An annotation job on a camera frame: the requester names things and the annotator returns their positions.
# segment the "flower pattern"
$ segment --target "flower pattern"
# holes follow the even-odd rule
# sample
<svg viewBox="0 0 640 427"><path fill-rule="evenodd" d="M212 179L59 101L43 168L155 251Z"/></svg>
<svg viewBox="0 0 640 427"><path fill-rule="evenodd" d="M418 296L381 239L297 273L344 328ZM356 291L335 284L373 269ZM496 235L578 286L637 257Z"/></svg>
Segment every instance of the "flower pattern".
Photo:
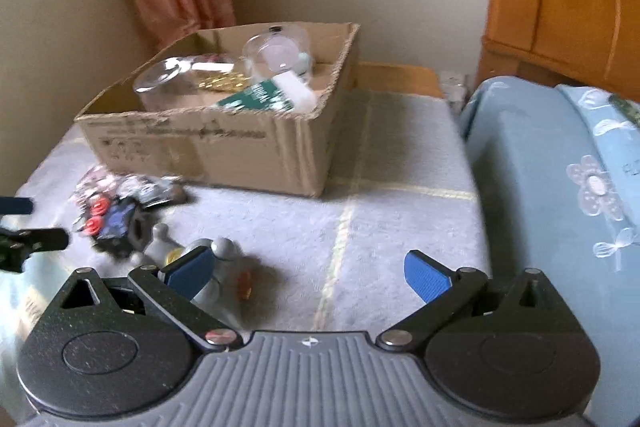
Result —
<svg viewBox="0 0 640 427"><path fill-rule="evenodd" d="M610 93L602 89L588 89L578 100L578 105L589 110L609 107L609 95Z"/></svg>
<svg viewBox="0 0 640 427"><path fill-rule="evenodd" d="M632 245L635 238L636 231L627 227L626 229L622 229L618 232L618 237L616 238L615 243L602 242L593 245L593 253L596 257L609 257L610 255L618 253L621 248L626 248Z"/></svg>
<svg viewBox="0 0 640 427"><path fill-rule="evenodd" d="M607 134L609 131L612 131L614 129L625 129L628 131L635 131L636 130L636 126L634 124L632 124L631 122L629 122L628 120L623 120L618 121L618 120L613 120L611 118L607 118L605 120L600 120L594 127L593 127L593 136L602 136L604 134Z"/></svg>
<svg viewBox="0 0 640 427"><path fill-rule="evenodd" d="M580 163L566 168L566 173L575 184L580 185L578 205L587 216L604 212L607 217L621 221L624 217L622 204L615 192L608 172L591 155L583 156Z"/></svg>
<svg viewBox="0 0 640 427"><path fill-rule="evenodd" d="M495 82L491 83L491 86L489 86L489 89L487 89L487 92L492 92L492 90L494 89L508 89L508 88L509 88L509 84L506 84L501 80L496 80Z"/></svg>

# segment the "metal screw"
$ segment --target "metal screw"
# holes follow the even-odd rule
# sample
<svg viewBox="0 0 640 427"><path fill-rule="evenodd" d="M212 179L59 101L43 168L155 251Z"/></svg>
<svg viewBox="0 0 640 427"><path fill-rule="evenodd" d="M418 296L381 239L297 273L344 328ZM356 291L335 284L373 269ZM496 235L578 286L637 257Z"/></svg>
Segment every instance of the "metal screw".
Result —
<svg viewBox="0 0 640 427"><path fill-rule="evenodd" d="M204 339L214 346L228 346L228 344L233 344L237 337L238 334L234 330L227 330L226 328L207 331L204 335Z"/></svg>
<svg viewBox="0 0 640 427"><path fill-rule="evenodd" d="M382 333L380 339L387 346L406 346L414 337L409 331L404 330L386 330Z"/></svg>

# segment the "ribbed gray surface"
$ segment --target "ribbed gray surface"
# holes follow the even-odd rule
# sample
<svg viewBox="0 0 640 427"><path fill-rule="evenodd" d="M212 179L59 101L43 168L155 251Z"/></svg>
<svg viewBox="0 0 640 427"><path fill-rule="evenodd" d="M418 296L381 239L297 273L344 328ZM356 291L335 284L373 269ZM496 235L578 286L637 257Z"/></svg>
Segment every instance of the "ribbed gray surface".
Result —
<svg viewBox="0 0 640 427"><path fill-rule="evenodd" d="M258 332L239 351L207 355L159 406L126 419L74 422L43 414L27 427L464 427L493 425L452 407L410 355L363 333ZM549 425L585 425L572 417Z"/></svg>

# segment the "wooden headboard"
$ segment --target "wooden headboard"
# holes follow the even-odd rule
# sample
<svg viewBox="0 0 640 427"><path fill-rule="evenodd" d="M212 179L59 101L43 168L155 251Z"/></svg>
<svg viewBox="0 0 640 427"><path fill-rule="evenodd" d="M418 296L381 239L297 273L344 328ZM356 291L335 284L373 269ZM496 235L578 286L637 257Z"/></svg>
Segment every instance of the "wooden headboard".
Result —
<svg viewBox="0 0 640 427"><path fill-rule="evenodd" d="M498 74L640 101L640 0L490 0L478 83Z"/></svg>

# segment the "cardboard box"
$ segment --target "cardboard box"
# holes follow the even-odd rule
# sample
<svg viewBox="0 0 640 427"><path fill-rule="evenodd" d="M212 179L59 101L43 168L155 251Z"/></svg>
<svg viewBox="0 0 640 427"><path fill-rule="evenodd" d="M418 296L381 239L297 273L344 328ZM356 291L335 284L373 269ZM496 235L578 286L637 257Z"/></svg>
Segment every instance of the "cardboard box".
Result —
<svg viewBox="0 0 640 427"><path fill-rule="evenodd" d="M299 23L309 32L316 60L310 85L319 103L309 114L233 113L220 107L145 112L132 89L134 79L155 62L209 52L238 56L249 38L272 24L201 30L101 92L76 117L98 159L114 172L176 174L199 184L319 196L344 93L357 72L357 24Z"/></svg>

